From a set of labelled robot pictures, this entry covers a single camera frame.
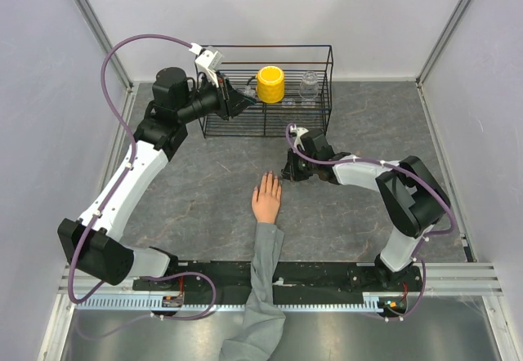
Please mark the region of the grey sleeved forearm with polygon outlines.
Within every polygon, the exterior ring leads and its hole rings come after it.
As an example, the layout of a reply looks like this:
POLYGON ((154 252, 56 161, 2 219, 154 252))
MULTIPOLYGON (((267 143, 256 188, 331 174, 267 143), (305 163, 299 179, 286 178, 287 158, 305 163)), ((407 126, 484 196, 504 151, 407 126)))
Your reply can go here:
POLYGON ((285 314, 275 306, 273 275, 279 262, 284 232, 276 225, 257 224, 251 287, 243 322, 236 336, 223 341, 220 360, 268 360, 283 335, 285 314))

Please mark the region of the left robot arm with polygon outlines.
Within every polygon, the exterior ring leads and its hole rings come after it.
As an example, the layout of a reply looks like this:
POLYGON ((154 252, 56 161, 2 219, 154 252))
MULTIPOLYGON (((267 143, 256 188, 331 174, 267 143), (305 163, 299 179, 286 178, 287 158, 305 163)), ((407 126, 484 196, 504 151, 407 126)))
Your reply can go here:
POLYGON ((58 227, 70 265, 110 285, 129 276, 150 276, 162 290, 178 284, 180 272, 170 265, 169 253, 126 247, 119 240, 143 193, 188 136, 187 124, 209 114, 229 120, 255 104, 251 87, 238 90, 224 74, 216 77, 196 82, 176 67, 157 73, 153 99, 117 172, 77 220, 64 219, 58 227))

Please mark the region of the glitter nail polish bottle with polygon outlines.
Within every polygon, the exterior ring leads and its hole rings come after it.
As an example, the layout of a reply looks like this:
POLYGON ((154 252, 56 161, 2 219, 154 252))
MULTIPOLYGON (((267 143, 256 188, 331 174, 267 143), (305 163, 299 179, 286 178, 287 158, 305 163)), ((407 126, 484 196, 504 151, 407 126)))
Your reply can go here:
POLYGON ((251 99, 256 99, 257 98, 257 94, 256 94, 256 91, 250 87, 250 86, 245 86, 244 87, 244 91, 243 91, 243 94, 251 99))

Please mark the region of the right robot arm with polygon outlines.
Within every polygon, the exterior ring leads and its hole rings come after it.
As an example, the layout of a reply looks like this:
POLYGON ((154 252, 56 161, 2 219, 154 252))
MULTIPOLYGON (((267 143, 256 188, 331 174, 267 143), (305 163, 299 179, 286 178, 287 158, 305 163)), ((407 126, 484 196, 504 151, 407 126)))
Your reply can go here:
POLYGON ((285 129, 289 143, 282 177, 306 181, 317 175, 333 185, 355 186, 378 192, 393 225, 386 246, 375 259, 374 280, 383 290, 400 285, 421 243, 434 233, 434 226, 447 216, 448 234, 456 227, 450 201, 423 161, 408 156, 400 161, 361 158, 335 153, 320 129, 308 130, 290 123, 285 129))

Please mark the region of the person's left hand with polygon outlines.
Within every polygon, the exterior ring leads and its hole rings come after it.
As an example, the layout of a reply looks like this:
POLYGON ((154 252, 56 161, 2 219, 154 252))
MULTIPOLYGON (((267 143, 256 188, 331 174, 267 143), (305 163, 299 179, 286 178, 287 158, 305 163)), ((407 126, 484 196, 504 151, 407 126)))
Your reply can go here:
POLYGON ((265 173, 254 189, 252 210, 258 223, 274 225, 281 205, 282 185, 273 172, 265 173))

